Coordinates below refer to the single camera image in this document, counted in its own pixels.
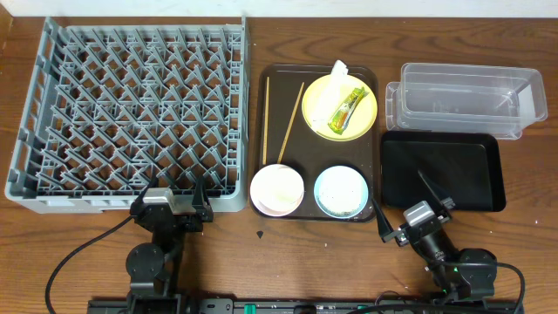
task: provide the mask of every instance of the food wrapper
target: food wrapper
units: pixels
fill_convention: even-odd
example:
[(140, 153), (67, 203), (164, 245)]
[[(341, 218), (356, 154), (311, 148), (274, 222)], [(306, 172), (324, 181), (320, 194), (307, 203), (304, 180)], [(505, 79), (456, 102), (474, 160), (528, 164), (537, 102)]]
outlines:
[(355, 88), (350, 95), (347, 96), (341, 105), (339, 105), (335, 113), (333, 113), (333, 116), (328, 122), (328, 126), (331, 131), (337, 134), (343, 134), (343, 131), (349, 125), (350, 116), (355, 111), (355, 108), (364, 96), (366, 96), (364, 86)]

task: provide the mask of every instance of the dark brown tray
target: dark brown tray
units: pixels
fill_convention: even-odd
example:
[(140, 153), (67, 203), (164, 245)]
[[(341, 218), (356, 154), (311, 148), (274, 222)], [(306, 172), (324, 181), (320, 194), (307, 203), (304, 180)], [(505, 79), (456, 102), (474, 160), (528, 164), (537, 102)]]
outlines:
[[(290, 115), (302, 82), (304, 82), (303, 92), (305, 92), (312, 82), (330, 72), (331, 66), (323, 65), (270, 65), (263, 71), (258, 92), (258, 121), (255, 131), (260, 135), (260, 139), (255, 148), (258, 156), (255, 172), (263, 167), (263, 121), (267, 77), (269, 77), (267, 165), (271, 165), (276, 163), (279, 157)], [(349, 74), (365, 82), (374, 92), (378, 102), (378, 81), (372, 71), (364, 67), (349, 67)], [(371, 130), (358, 139), (345, 142), (326, 140), (314, 133), (304, 121), (301, 97), (301, 103), (290, 130), (289, 141), (282, 157), (282, 164), (293, 167), (303, 177), (305, 193), (301, 205), (293, 213), (280, 218), (333, 222), (368, 222), (372, 220), (375, 215), (370, 198), (374, 195), (379, 200), (381, 195), (379, 135), (378, 112)], [(364, 177), (368, 186), (372, 188), (363, 211), (350, 219), (329, 217), (317, 206), (314, 199), (314, 183), (318, 175), (328, 167), (339, 165), (356, 169)], [(255, 208), (254, 204), (252, 204), (252, 208), (259, 215), (270, 217)]]

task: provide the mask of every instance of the wood grain surface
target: wood grain surface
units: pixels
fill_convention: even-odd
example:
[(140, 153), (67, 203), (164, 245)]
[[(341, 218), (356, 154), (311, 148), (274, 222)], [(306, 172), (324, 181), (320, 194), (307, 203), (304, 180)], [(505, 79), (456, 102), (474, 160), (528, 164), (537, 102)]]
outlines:
[[(68, 24), (222, 24), (239, 19), (62, 18)], [(532, 67), (544, 78), (549, 118), (516, 141), (500, 141), (507, 208), (494, 214), (456, 213), (446, 226), (458, 248), (483, 248), (519, 267), (527, 279), (528, 313), (558, 312), (558, 23), (540, 19), (253, 19), (251, 86), (266, 65), (364, 65), (378, 76), (381, 129), (384, 87), (406, 62)], [(17, 17), (0, 73), (0, 182), (37, 53), (42, 18)], [(254, 162), (257, 89), (250, 91), (250, 164)], [(79, 244), (125, 219), (102, 215), (38, 215), (0, 196), (0, 312), (45, 313), (44, 286)], [(390, 211), (395, 223), (401, 213)], [(256, 235), (263, 231), (262, 239)], [(63, 268), (52, 302), (59, 313), (84, 313), (94, 297), (124, 297), (125, 260), (150, 235), (129, 223), (84, 250)], [(267, 220), (251, 208), (216, 215), (203, 234), (187, 237), (180, 286), (239, 298), (375, 299), (384, 290), (419, 295), (435, 290), (411, 248), (383, 244), (376, 223)], [(517, 276), (499, 270), (497, 297), (515, 299)]]

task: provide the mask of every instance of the white wall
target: white wall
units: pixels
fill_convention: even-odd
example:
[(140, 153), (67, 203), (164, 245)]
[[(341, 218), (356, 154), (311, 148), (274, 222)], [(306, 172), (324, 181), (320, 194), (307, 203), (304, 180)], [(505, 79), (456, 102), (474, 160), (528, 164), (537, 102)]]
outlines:
[(0, 0), (20, 16), (558, 17), (558, 0)]

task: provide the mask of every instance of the yellow plate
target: yellow plate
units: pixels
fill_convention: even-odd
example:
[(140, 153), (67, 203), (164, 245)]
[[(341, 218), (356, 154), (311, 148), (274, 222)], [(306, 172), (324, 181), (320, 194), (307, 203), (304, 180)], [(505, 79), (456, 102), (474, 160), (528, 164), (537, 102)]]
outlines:
[[(310, 116), (317, 107), (317, 102), (320, 99), (320, 93), (327, 86), (330, 80), (330, 75), (323, 76), (314, 81), (304, 93), (303, 97), (303, 116), (306, 124), (310, 127)], [(359, 138), (374, 124), (376, 120), (376, 115), (378, 114), (378, 104), (376, 103), (376, 97), (370, 89), (370, 87), (358, 78), (351, 75), (347, 75), (343, 83), (343, 88), (340, 92), (340, 99), (333, 99), (337, 104), (341, 102), (352, 92), (355, 88), (360, 88), (364, 86), (367, 94), (360, 100), (357, 108), (355, 108), (354, 113), (350, 117), (349, 125), (344, 130), (343, 134), (337, 134), (331, 131), (327, 124), (324, 124), (316, 133), (328, 140), (346, 141), (354, 140)]]

